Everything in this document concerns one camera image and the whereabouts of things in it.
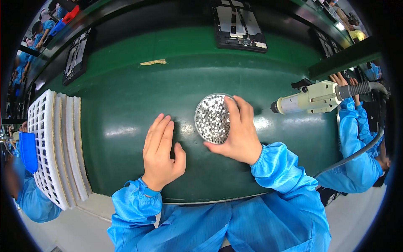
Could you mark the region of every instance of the white floor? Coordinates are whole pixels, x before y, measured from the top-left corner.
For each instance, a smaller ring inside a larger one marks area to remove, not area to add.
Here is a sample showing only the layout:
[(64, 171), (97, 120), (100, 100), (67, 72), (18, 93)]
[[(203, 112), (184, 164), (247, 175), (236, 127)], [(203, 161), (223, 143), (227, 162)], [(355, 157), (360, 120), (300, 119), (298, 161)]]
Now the white floor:
[[(365, 193), (340, 195), (325, 208), (332, 234), (330, 252), (354, 251), (376, 216), (385, 190), (386, 186), (372, 187)], [(63, 252), (114, 250), (106, 233), (115, 212), (111, 197), (93, 194), (73, 210), (64, 211), (57, 219), (42, 224), (19, 212), (43, 252), (50, 252), (56, 246)]]

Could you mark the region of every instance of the blue crate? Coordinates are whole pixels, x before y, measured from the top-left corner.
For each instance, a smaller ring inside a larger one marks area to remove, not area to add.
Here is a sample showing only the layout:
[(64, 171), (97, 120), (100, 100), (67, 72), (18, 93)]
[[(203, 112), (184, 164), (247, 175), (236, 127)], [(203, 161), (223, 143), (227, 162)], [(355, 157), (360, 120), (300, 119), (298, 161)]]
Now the blue crate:
[(38, 170), (38, 161), (36, 159), (35, 134), (24, 133), (20, 131), (20, 152), (21, 159), (24, 162), (25, 169), (30, 173)]
[(61, 29), (63, 29), (63, 28), (66, 26), (66, 24), (63, 23), (62, 20), (59, 20), (59, 21), (57, 22), (57, 24), (52, 28), (52, 30), (50, 30), (49, 35), (51, 35), (51, 36), (54, 37), (58, 32), (61, 31)]

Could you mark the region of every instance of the green workbench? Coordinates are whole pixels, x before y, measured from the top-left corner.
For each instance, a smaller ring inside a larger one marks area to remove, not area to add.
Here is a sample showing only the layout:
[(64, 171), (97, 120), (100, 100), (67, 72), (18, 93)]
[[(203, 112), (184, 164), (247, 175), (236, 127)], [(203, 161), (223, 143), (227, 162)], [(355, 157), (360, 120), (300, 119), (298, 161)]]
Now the green workbench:
[[(265, 33), (268, 52), (218, 49), (213, 27), (152, 32), (94, 52), (87, 72), (67, 87), (59, 75), (47, 89), (82, 98), (85, 167), (93, 192), (111, 196), (144, 172), (142, 149), (159, 113), (175, 121), (174, 142), (187, 153), (185, 174), (162, 191), (165, 203), (210, 202), (268, 192), (244, 163), (213, 154), (194, 127), (198, 102), (208, 94), (236, 94), (255, 109), (262, 143), (284, 142), (314, 175), (339, 160), (336, 110), (326, 114), (274, 114), (273, 101), (298, 92), (318, 51)], [(166, 59), (167, 64), (140, 66)]]

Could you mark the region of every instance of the yellow shirt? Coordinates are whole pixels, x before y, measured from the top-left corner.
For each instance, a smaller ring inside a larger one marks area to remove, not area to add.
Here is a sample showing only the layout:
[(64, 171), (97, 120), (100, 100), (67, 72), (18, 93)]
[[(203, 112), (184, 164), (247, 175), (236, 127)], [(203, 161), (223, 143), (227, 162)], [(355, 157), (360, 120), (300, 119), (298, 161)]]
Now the yellow shirt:
[(349, 31), (349, 33), (353, 39), (357, 38), (359, 41), (361, 41), (365, 38), (364, 32), (362, 32), (360, 30)]

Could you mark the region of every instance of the red plastic bin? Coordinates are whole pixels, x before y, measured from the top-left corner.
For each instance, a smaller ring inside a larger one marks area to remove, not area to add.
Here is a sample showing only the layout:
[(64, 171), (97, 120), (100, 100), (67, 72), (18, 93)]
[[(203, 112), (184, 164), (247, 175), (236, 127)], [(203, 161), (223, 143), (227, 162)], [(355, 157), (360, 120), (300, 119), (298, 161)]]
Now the red plastic bin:
[(68, 24), (73, 18), (75, 18), (75, 16), (77, 16), (77, 14), (79, 14), (79, 13), (80, 13), (80, 9), (79, 9), (79, 7), (78, 7), (78, 5), (77, 5), (76, 7), (74, 7), (74, 9), (73, 9), (71, 12), (67, 13), (67, 14), (64, 16), (62, 22), (67, 25), (67, 24)]

